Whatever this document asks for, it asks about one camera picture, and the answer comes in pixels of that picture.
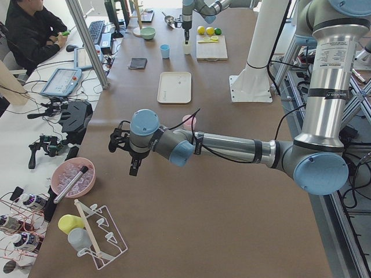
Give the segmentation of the blue cup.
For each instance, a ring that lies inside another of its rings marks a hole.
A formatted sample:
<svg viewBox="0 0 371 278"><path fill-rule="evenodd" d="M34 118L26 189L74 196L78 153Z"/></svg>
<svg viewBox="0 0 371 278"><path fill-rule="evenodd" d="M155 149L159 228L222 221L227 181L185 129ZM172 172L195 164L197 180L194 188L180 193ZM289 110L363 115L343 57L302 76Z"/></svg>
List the blue cup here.
<svg viewBox="0 0 371 278"><path fill-rule="evenodd" d="M161 45L160 51L163 59L168 59L170 57L170 46L168 44Z"/></svg>

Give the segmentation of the green lime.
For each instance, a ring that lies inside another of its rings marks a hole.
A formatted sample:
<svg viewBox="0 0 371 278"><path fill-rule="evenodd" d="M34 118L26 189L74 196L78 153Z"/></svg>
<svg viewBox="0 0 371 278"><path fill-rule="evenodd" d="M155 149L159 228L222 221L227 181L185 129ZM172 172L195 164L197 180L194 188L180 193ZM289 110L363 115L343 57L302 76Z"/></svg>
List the green lime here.
<svg viewBox="0 0 371 278"><path fill-rule="evenodd" d="M214 29L214 33L215 33L216 35L221 35L221 34L222 34L222 30L221 30L220 28L215 28L215 29Z"/></svg>

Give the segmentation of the black monitor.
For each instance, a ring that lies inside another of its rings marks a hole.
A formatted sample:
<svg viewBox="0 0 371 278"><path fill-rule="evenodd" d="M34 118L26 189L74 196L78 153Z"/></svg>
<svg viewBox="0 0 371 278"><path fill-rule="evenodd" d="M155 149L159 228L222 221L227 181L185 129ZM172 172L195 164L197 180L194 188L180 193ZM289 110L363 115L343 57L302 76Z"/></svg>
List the black monitor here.
<svg viewBox="0 0 371 278"><path fill-rule="evenodd" d="M116 9L116 3L119 2L121 5L121 11L123 14L123 25L119 24L119 19L117 15L117 9ZM104 6L107 12L108 19L110 23L113 23L115 26L115 31L112 33L113 38L123 38L126 28L129 25L130 22L130 15L128 12L128 5L127 2L124 0L105 0Z"/></svg>

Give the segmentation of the pink cup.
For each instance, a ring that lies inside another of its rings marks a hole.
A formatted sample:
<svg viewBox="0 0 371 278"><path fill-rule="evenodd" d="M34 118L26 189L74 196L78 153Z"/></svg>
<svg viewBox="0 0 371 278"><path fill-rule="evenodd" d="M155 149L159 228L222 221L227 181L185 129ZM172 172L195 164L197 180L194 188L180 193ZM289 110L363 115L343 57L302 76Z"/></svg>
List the pink cup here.
<svg viewBox="0 0 371 278"><path fill-rule="evenodd" d="M185 115L182 118L183 128L186 130L195 130L195 125L197 122L197 118L192 115Z"/></svg>

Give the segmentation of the whole lemon upper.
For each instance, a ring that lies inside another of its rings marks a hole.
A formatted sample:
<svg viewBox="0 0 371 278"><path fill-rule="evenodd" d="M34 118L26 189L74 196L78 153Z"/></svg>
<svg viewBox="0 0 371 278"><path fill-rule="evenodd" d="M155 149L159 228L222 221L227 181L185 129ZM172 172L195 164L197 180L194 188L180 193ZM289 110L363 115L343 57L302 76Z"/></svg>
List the whole lemon upper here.
<svg viewBox="0 0 371 278"><path fill-rule="evenodd" d="M197 34L198 35L204 35L205 34L205 27L202 26L202 25L198 26L198 28L197 28Z"/></svg>

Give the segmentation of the steel muddler black tip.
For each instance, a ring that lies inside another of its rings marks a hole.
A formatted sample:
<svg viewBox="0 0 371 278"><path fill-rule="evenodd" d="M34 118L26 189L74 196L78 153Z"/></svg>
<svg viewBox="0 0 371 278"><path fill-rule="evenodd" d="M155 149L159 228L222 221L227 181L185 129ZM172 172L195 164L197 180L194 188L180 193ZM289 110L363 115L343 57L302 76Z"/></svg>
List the steel muddler black tip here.
<svg viewBox="0 0 371 278"><path fill-rule="evenodd" d="M82 166L66 187L54 198L53 203L58 204L88 170L87 166Z"/></svg>

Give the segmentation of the wooden cup stand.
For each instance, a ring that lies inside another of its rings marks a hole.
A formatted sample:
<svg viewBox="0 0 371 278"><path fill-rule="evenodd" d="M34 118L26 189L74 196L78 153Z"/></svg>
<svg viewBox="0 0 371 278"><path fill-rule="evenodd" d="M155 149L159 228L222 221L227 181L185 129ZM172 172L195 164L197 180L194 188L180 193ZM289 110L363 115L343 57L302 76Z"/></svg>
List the wooden cup stand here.
<svg viewBox="0 0 371 278"><path fill-rule="evenodd" d="M141 30L143 29L142 21L141 21L141 11L139 8L138 0L129 0L129 3L132 4L134 11L136 14L134 16L131 16L131 18L137 19L137 27L133 29L133 35L136 37L141 38Z"/></svg>

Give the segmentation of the seated person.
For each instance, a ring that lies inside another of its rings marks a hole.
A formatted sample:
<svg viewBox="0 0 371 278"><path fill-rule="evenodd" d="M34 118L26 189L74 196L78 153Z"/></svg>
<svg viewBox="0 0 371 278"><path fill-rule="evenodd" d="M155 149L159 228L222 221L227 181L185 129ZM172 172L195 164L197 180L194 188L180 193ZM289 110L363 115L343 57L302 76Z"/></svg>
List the seated person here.
<svg viewBox="0 0 371 278"><path fill-rule="evenodd" d="M67 26L42 0L10 1L5 27L8 47L27 75L57 54L68 38L63 34Z"/></svg>

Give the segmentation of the black keyboard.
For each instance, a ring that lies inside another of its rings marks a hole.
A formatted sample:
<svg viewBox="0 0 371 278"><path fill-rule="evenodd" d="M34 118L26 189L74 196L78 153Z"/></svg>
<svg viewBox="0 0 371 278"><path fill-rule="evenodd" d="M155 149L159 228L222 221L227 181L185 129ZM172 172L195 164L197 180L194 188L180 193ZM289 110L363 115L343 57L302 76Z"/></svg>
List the black keyboard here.
<svg viewBox="0 0 371 278"><path fill-rule="evenodd" d="M94 45L98 45L100 43L104 27L105 27L104 20L97 20L90 23L88 31Z"/></svg>

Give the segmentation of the aluminium frame post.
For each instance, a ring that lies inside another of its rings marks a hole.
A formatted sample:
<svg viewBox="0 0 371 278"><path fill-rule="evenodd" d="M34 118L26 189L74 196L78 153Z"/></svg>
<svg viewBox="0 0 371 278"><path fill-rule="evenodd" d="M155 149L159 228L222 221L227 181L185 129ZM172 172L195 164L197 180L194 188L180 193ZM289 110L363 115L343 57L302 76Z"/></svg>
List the aluminium frame post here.
<svg viewBox="0 0 371 278"><path fill-rule="evenodd" d="M96 48L93 44L92 38L90 37L90 33L86 26L79 2L77 0L66 0L66 4L85 46L86 52L90 58L90 62L97 75L100 85L103 89L107 89L109 87L109 81L102 68L101 61L97 56Z"/></svg>

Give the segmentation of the cream rabbit tray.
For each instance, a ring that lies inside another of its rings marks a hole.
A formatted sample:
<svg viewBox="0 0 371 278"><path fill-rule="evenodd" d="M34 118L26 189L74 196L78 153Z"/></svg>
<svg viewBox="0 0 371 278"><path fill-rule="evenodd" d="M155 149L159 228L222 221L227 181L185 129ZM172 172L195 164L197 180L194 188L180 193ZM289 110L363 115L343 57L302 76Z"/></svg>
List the cream rabbit tray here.
<svg viewBox="0 0 371 278"><path fill-rule="evenodd" d="M159 77L157 102L187 104L191 101L191 87L190 72L163 72Z"/></svg>

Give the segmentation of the green bowl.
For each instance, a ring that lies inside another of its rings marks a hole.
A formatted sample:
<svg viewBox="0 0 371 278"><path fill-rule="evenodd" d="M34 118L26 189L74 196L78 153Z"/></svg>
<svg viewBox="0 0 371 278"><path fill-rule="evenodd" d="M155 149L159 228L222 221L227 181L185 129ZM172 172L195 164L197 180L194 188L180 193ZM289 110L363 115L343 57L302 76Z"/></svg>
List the green bowl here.
<svg viewBox="0 0 371 278"><path fill-rule="evenodd" d="M152 40L154 39L156 34L156 29L153 27L143 27L140 30L140 35L145 40Z"/></svg>

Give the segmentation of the yellow plastic knife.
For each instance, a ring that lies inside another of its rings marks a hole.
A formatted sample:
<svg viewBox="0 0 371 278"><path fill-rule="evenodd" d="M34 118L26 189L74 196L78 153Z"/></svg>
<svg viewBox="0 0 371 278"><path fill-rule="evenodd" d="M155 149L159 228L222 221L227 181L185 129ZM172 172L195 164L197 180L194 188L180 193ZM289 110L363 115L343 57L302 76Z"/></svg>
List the yellow plastic knife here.
<svg viewBox="0 0 371 278"><path fill-rule="evenodd" d="M208 41L197 41L197 43L218 43L219 41L213 41L213 40L208 40Z"/></svg>

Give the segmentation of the cream yellow cup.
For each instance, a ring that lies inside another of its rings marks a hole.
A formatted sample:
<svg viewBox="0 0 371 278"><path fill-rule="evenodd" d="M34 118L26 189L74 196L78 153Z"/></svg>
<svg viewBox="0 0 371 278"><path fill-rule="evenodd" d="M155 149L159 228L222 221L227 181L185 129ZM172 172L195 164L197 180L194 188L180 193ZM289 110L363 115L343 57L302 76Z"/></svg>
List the cream yellow cup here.
<svg viewBox="0 0 371 278"><path fill-rule="evenodd" d="M191 42L189 41L183 42L183 53L185 55L191 54Z"/></svg>

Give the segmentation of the steel ice scoop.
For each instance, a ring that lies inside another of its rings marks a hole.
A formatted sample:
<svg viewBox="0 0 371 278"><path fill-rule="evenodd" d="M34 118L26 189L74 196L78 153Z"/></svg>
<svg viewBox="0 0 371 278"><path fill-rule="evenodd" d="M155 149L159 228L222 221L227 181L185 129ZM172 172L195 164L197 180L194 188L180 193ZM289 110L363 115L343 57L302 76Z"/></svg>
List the steel ice scoop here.
<svg viewBox="0 0 371 278"><path fill-rule="evenodd" d="M169 28L175 29L176 26L175 26L175 20L174 20L174 17L171 16L171 15L167 15L165 12L162 12L162 14L164 15L164 21L165 21L165 23L167 24L167 26L168 26Z"/></svg>

